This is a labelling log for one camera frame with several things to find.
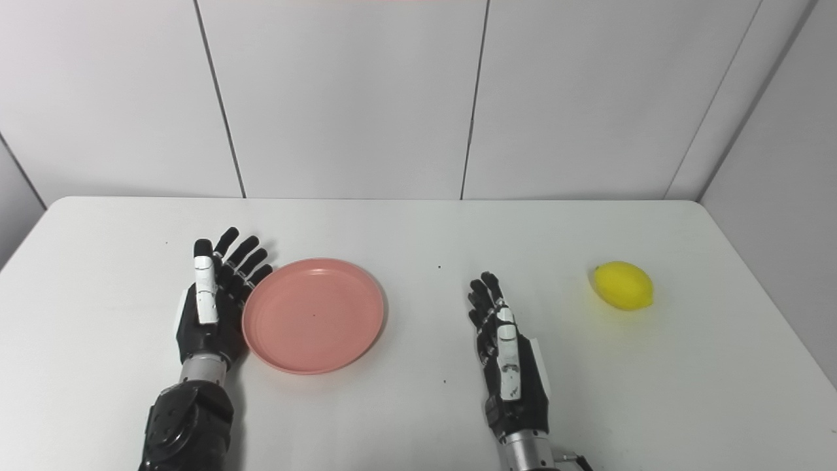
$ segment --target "table surface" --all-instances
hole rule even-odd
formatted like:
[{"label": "table surface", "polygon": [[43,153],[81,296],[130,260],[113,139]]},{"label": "table surface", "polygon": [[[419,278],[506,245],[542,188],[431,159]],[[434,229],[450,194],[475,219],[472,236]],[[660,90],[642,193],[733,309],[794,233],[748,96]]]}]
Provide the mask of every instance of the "table surface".
[{"label": "table surface", "polygon": [[[499,469],[466,316],[484,270],[540,340],[557,449],[597,471],[835,469],[837,391],[698,204],[77,197],[0,272],[1,469],[136,469],[147,408],[180,370],[193,242],[229,225],[275,266],[356,263],[387,301],[342,370],[250,355],[233,371],[229,471]],[[596,297],[589,273],[610,260],[651,275],[653,306]]]}]

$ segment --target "lemon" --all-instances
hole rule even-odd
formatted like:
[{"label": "lemon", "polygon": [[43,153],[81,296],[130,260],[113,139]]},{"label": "lemon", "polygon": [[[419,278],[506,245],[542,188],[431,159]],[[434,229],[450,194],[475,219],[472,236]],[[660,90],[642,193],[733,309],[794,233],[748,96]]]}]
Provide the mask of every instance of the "lemon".
[{"label": "lemon", "polygon": [[596,267],[593,287],[607,304],[625,311],[645,308],[654,302],[651,278],[626,261],[610,261]]}]

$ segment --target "white tile wall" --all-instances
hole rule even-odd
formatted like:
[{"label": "white tile wall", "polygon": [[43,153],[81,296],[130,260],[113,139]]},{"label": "white tile wall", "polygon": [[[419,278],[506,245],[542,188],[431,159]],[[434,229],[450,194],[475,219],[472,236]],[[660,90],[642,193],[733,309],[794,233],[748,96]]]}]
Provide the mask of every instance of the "white tile wall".
[{"label": "white tile wall", "polygon": [[6,0],[0,132],[47,204],[239,196],[188,0]]},{"label": "white tile wall", "polygon": [[465,197],[662,198],[758,4],[492,0]]},{"label": "white tile wall", "polygon": [[836,19],[816,4],[702,203],[837,385]]},{"label": "white tile wall", "polygon": [[248,196],[458,199],[485,0],[200,0]]},{"label": "white tile wall", "polygon": [[665,194],[697,200],[810,0],[763,0]]}]

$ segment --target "robotic hand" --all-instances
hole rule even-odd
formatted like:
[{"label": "robotic hand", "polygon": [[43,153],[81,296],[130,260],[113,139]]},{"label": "robotic hand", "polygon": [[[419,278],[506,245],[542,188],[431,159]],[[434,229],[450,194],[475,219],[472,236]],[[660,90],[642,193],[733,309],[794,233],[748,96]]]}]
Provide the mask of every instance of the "robotic hand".
[{"label": "robotic hand", "polygon": [[244,302],[272,268],[252,235],[223,257],[239,231],[230,227],[215,249],[195,241],[195,283],[182,300],[177,345],[180,381],[151,407],[140,471],[222,471],[229,448],[233,404],[223,388],[227,371],[246,350],[241,333]]},{"label": "robotic hand", "polygon": [[500,282],[484,272],[470,283],[468,317],[476,327],[477,354],[482,363],[488,400],[485,416],[502,448],[510,471],[556,469],[574,461],[592,471],[583,456],[564,455],[556,461],[549,444],[549,398],[537,342],[520,333],[514,314],[503,299]]}]

